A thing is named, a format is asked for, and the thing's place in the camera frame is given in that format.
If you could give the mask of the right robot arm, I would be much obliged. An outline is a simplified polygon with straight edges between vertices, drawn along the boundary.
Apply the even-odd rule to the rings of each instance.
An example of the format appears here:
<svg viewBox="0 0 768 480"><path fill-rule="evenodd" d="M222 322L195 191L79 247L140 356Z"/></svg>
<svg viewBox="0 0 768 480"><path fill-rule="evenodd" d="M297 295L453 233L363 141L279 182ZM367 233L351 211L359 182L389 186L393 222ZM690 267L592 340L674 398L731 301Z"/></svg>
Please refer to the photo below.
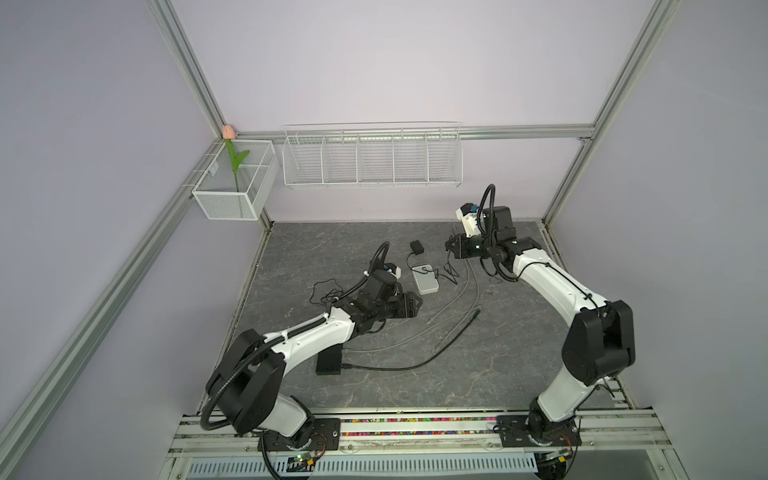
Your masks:
<svg viewBox="0 0 768 480"><path fill-rule="evenodd" d="M477 204L457 210L464 232L446 242L457 259L477 258L485 273L530 285L560 314L568 332L562 367L529 407L524 431L536 445L549 446L576 433L575 414L600 380L635 363L633 311L608 300L565 272L538 242L517 235L510 209L495 202L496 186L486 187Z"/></svg>

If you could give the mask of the black network switch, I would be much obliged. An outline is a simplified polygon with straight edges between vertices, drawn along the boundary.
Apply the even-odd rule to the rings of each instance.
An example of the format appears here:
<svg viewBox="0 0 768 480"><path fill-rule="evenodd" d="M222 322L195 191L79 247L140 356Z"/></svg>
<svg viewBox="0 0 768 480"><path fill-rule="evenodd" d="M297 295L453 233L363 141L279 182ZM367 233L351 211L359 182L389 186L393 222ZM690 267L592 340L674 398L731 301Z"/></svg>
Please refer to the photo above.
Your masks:
<svg viewBox="0 0 768 480"><path fill-rule="evenodd" d="M340 375L342 370L343 346L328 347L317 355L315 373L318 376Z"/></svg>

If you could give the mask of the white router box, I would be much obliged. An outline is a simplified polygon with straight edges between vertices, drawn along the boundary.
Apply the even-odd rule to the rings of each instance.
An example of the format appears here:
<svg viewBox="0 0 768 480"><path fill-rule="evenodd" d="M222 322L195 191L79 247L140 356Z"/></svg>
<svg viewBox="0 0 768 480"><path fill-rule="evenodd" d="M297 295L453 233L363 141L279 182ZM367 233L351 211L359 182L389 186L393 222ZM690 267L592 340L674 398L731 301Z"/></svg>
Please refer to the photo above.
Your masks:
<svg viewBox="0 0 768 480"><path fill-rule="evenodd" d="M411 268L420 295L437 293L439 281L437 271L429 264L417 265Z"/></svg>

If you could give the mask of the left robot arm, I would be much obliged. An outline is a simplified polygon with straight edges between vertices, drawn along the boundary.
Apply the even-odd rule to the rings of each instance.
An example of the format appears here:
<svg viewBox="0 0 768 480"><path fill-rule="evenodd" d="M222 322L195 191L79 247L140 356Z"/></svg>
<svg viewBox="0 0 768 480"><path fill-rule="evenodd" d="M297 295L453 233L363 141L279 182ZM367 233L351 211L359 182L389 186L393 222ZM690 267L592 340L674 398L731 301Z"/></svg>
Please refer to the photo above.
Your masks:
<svg viewBox="0 0 768 480"><path fill-rule="evenodd" d="M280 393L286 374L370 332L378 322L415 317L423 304L418 294L403 290L399 267L386 261L389 248L390 243L383 242L363 278L323 313L291 328L239 334L207 381L200 427L213 431L230 426L239 435L272 432L293 449L309 445L315 417L298 399Z"/></svg>

